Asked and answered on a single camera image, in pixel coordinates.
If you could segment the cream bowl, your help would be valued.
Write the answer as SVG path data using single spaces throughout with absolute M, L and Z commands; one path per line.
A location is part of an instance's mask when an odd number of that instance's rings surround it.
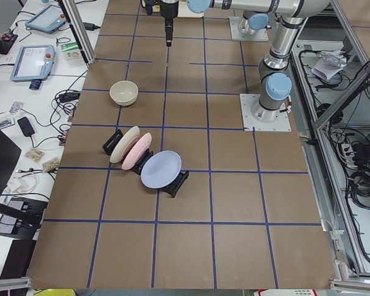
M 138 86 L 132 81 L 118 81 L 109 91 L 111 99 L 120 106 L 129 106 L 138 98 Z

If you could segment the cream rectangular tray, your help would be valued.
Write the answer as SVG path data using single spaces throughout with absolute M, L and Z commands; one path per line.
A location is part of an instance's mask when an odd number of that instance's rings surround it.
M 187 7 L 186 3 L 181 2 L 179 3 L 179 9 L 178 9 L 178 17 L 179 18 L 202 18 L 204 16 L 204 13 L 194 13 Z

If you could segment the green white small box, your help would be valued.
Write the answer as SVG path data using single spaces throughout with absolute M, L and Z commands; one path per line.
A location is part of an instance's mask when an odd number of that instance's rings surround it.
M 80 49 L 76 42 L 61 44 L 60 49 L 62 56 L 67 61 L 82 58 Z

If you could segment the blue teach pendant far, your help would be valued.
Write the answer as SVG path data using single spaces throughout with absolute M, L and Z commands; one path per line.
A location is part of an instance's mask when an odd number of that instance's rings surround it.
M 29 19 L 25 26 L 32 30 L 51 34 L 65 23 L 66 18 L 62 9 L 56 5 L 49 5 Z

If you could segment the blue teach pendant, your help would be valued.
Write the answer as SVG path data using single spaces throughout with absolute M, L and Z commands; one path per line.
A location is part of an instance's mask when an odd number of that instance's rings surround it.
M 14 82 L 45 80 L 55 59 L 52 45 L 22 46 L 18 52 L 10 79 Z
M 29 19 L 25 26 L 32 30 L 51 34 L 65 23 L 66 18 L 62 9 L 56 5 L 49 5 Z

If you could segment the cream plate in rack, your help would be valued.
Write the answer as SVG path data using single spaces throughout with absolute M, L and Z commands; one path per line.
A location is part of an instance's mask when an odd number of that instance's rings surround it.
M 133 126 L 130 128 L 124 136 L 119 140 L 118 144 L 115 146 L 111 156 L 111 163 L 118 163 L 123 160 L 125 154 L 130 150 L 131 146 L 136 142 L 140 135 L 140 130 L 138 126 Z

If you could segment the blue teach pendant near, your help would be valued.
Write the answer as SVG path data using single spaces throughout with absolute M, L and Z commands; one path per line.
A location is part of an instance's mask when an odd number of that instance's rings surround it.
M 22 46 L 18 52 L 10 79 L 14 82 L 45 80 L 55 59 L 52 45 Z

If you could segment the pink plate in rack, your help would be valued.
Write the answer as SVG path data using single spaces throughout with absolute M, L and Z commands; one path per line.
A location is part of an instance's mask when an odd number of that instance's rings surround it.
M 152 135 L 150 133 L 144 134 L 128 152 L 122 163 L 122 170 L 132 169 L 143 153 L 150 147 L 151 142 Z

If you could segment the lavender plate in rack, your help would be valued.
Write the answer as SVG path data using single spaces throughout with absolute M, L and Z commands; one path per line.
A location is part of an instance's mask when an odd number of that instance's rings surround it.
M 175 180 L 181 167 L 182 160 L 178 153 L 161 151 L 146 161 L 141 171 L 141 181 L 148 188 L 163 188 Z

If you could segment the crumpled white papers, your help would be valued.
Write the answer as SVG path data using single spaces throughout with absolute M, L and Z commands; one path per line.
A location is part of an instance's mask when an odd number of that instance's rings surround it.
M 347 58 L 340 49 L 336 51 L 321 51 L 316 55 L 319 60 L 311 69 L 311 72 L 324 81 L 329 81 L 347 65 Z

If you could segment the black dish rack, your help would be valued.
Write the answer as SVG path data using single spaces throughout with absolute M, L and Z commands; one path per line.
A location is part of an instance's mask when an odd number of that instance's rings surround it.
M 117 130 L 116 132 L 114 132 L 113 135 L 111 135 L 111 137 L 102 146 L 103 151 L 107 155 L 111 156 L 111 154 L 112 154 L 115 146 L 118 144 L 119 140 L 124 136 L 124 134 L 125 133 L 122 133 L 121 130 Z M 123 163 L 125 157 L 127 156 L 128 152 L 125 154 L 123 160 L 120 161 L 120 162 L 118 162 L 118 163 L 121 163 L 121 165 L 122 165 L 122 163 Z M 150 147 L 149 147 L 143 153 L 143 155 L 141 156 L 141 158 L 136 162 L 135 166 L 132 167 L 132 169 L 130 169 L 130 170 L 133 171 L 134 173 L 136 173 L 137 175 L 141 176 L 141 171 L 142 171 L 143 166 L 145 165 L 146 161 L 148 161 L 148 159 L 150 159 L 153 155 L 155 155 L 155 153 L 153 151 L 151 151 L 150 150 Z M 181 186 L 183 185 L 183 183 L 185 182 L 185 180 L 187 180 L 188 177 L 189 177 L 189 172 L 187 170 L 184 171 L 184 172 L 182 172 L 180 170 L 179 175 L 175 178 L 174 181 L 172 181 L 169 185 L 167 185 L 167 186 L 165 186 L 163 188 L 159 188 L 159 190 L 161 190 L 163 192 L 166 192 L 167 194 L 169 194 L 172 197 L 175 197 L 176 194 L 177 194 L 177 192 L 179 191 L 179 189 L 181 188 Z

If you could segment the black power adapter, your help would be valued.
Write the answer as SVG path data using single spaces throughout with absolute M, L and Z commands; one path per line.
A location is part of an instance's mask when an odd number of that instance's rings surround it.
M 19 118 L 17 123 L 25 137 L 31 137 L 33 134 L 35 134 L 35 130 L 27 117 Z

